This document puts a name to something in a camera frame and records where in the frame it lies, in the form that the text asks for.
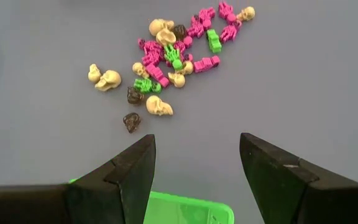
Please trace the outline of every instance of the tabletop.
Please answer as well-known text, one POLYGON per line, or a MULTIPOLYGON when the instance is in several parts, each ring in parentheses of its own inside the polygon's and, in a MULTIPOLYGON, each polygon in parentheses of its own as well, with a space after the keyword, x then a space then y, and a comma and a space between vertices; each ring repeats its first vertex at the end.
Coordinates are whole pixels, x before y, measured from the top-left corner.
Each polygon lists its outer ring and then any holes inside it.
MULTIPOLYGON (((358 1, 228 3, 254 6, 255 19, 223 45, 219 67, 163 90, 174 115, 159 117, 127 103, 144 55, 137 39, 153 39, 155 18, 189 26, 217 1, 0 0, 0 185, 80 177, 149 133, 153 190, 228 204, 236 223, 263 223, 241 132, 358 181, 358 1), (92 63, 119 72, 120 87, 96 90, 92 63), (133 134, 122 122, 130 112, 142 117, 133 134)), ((213 55, 205 37, 187 52, 213 55)))

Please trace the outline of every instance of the gray table surface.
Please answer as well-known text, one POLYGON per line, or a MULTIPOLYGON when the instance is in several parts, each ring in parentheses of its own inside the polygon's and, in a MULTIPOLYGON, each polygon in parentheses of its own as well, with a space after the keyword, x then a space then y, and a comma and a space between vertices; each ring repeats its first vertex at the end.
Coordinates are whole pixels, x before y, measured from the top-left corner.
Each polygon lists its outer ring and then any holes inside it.
MULTIPOLYGON (((229 3, 254 6, 255 19, 224 45, 218 68, 164 90, 175 114, 157 117, 126 102, 143 56, 137 38, 151 39, 152 19, 188 26, 217 1, 0 0, 0 184, 80 177, 154 133, 153 190, 223 202, 236 223, 263 223, 241 132, 358 181, 358 1, 229 3), (121 87, 95 90, 91 63, 118 71, 121 87), (143 117, 135 134, 122 123, 132 111, 143 117)), ((204 37, 189 52, 211 55, 204 37)))

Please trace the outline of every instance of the green container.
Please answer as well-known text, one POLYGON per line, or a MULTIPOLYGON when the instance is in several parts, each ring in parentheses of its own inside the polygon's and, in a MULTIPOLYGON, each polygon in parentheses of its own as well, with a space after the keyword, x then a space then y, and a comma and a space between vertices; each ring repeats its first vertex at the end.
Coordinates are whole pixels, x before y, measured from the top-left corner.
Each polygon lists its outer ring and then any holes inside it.
POLYGON ((143 224, 234 224, 222 203, 151 192, 143 224))

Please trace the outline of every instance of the green plastic bin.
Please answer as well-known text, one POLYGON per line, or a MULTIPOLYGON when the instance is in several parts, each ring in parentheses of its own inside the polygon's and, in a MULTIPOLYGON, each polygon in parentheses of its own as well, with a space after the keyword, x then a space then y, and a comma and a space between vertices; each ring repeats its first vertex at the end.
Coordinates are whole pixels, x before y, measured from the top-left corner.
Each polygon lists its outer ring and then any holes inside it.
POLYGON ((222 203, 151 192, 143 224, 234 224, 234 213, 222 203))

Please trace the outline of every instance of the pile of toys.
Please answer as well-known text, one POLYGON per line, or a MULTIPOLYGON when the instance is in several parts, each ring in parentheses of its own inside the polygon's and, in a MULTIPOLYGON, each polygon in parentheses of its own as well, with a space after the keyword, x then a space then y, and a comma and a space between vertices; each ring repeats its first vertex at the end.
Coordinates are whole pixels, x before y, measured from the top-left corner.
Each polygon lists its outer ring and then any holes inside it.
MULTIPOLYGON (((144 51, 142 62, 136 62, 132 71, 140 76, 136 78, 133 86, 127 88, 128 103, 133 105, 142 104, 145 94, 160 93, 170 83, 177 88, 185 85, 185 75, 193 72, 205 72, 217 67, 221 62, 217 55, 203 57, 194 62, 192 54, 185 54, 193 43, 193 38, 200 38, 206 33, 209 49, 212 53, 220 53, 222 44, 234 40, 243 22, 250 21, 255 17, 253 7, 246 7, 237 15, 234 14, 233 6, 226 2, 218 5, 219 17, 227 22, 221 35, 217 35, 212 29, 211 19, 215 17, 213 7, 202 9, 198 14, 191 17, 191 26, 175 25, 173 21, 154 19, 149 25, 149 31, 155 40, 138 39, 138 45, 144 51), (174 72, 168 72, 166 77, 158 67, 160 62, 165 62, 174 72)), ((88 79, 95 83, 95 88, 107 91, 121 84, 120 75, 108 70, 103 75, 95 64, 89 67, 88 79)), ((163 102, 158 96, 152 95, 146 100, 146 108, 150 114, 173 115, 172 107, 163 102)), ((127 130, 133 133, 140 124, 141 118, 137 113, 130 113, 123 119, 127 130)))

